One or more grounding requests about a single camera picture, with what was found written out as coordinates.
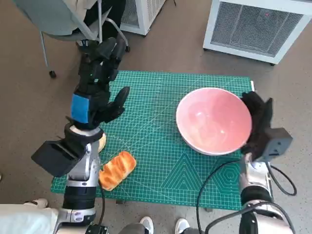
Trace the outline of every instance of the air purifier grille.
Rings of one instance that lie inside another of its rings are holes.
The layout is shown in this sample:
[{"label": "air purifier grille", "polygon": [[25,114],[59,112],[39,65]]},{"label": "air purifier grille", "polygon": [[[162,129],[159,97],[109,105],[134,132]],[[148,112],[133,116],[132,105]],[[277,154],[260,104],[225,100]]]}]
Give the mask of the air purifier grille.
[{"label": "air purifier grille", "polygon": [[125,11],[121,18],[121,22],[129,25],[139,27],[137,19],[136,0],[127,0]]},{"label": "air purifier grille", "polygon": [[211,44],[275,57],[302,16],[221,2]]},{"label": "air purifier grille", "polygon": [[147,0],[148,19],[153,22],[165,0]]}]

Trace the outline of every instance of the chair leg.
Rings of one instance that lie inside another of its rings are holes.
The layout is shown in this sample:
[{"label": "chair leg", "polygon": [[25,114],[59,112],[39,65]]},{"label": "chair leg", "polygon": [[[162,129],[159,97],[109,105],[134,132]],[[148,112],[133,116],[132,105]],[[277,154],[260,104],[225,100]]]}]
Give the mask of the chair leg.
[{"label": "chair leg", "polygon": [[98,14],[98,38],[99,43],[103,42],[102,35],[102,0],[97,0],[97,14]]},{"label": "chair leg", "polygon": [[42,45],[42,49],[43,49],[44,62],[45,62],[45,65],[47,66],[47,68],[49,70],[49,75],[51,78],[56,78],[57,75],[55,74],[55,71],[51,70],[49,67],[49,62],[48,62],[47,54],[45,51],[44,37],[43,37],[42,31],[40,31],[40,39],[41,39],[41,45]]},{"label": "chair leg", "polygon": [[126,43],[126,51],[129,52],[130,51],[130,47],[129,47],[129,43],[127,38],[125,37],[125,35],[122,33],[122,31],[120,30],[120,28],[117,26],[117,24],[111,20],[110,18],[106,18],[105,21],[110,22],[118,31],[119,35],[121,35],[122,39],[125,41]]}]

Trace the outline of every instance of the chair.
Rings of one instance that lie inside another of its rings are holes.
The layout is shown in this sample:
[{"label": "chair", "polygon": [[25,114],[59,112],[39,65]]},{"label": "chair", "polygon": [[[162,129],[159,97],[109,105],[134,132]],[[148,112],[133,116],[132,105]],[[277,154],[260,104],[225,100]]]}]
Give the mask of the chair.
[{"label": "chair", "polygon": [[[102,0],[97,0],[98,20],[89,26],[83,22],[82,17],[79,17],[76,11],[64,0],[13,0],[13,2],[40,30],[44,61],[51,78],[56,78],[56,73],[49,66],[43,33],[57,40],[76,41],[88,39],[102,43],[102,25],[105,21],[108,21],[125,40],[126,52],[130,51],[128,40],[124,34],[113,20],[107,18],[111,8],[102,14]],[[90,9],[95,3],[96,0],[86,0],[85,9]],[[73,33],[73,30],[76,28],[79,28],[80,32]]]}]

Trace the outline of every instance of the pastry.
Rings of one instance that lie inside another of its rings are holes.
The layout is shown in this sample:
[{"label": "pastry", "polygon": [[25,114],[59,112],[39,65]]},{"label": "pastry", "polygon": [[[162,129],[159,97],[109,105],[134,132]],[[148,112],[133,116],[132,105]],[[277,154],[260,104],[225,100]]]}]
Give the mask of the pastry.
[{"label": "pastry", "polygon": [[99,181],[103,189],[113,190],[136,167],[137,161],[127,151],[122,151],[103,166],[99,172]]}]

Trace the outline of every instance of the triangle pattern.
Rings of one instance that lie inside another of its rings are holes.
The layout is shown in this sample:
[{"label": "triangle pattern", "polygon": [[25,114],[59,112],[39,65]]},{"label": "triangle pattern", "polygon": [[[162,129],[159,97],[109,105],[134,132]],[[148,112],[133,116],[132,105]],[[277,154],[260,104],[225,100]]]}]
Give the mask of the triangle pattern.
[{"label": "triangle pattern", "polygon": [[182,154],[161,187],[199,191],[201,184],[202,182],[189,157],[186,154]]}]

